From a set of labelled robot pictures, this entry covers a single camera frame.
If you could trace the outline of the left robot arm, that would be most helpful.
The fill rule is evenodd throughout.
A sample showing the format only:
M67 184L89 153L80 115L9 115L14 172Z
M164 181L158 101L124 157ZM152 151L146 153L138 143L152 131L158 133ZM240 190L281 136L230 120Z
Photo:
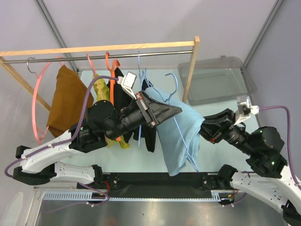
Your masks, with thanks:
M144 91L120 112L111 102L98 101L87 109L85 119L54 140L35 148L19 146L16 157L20 165L14 168L12 178L31 186L71 181L99 188L104 182L100 166L72 166L61 160L104 148L107 139L117 139L141 125L156 127L181 112L180 107L158 102Z

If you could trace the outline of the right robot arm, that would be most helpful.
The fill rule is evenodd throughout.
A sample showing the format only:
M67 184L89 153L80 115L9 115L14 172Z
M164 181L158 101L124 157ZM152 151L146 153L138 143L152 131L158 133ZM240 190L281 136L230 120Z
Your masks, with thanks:
M290 226L301 224L301 186L289 162L281 155L285 145L274 127L261 127L247 133L237 119L238 113L226 109L206 116L200 135L212 144L224 140L247 154L251 170L273 183L275 189L264 186L230 165L223 165L217 174L217 184L222 189L243 191L266 203Z

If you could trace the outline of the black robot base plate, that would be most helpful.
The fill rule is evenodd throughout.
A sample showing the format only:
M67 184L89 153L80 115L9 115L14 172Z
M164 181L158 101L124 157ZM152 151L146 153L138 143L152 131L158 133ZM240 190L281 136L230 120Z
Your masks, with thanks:
M162 194L184 193L184 197L195 196L203 191L221 190L216 174L206 172L184 172L176 176L168 173L104 173L101 188L110 187L109 193L146 193L159 197Z

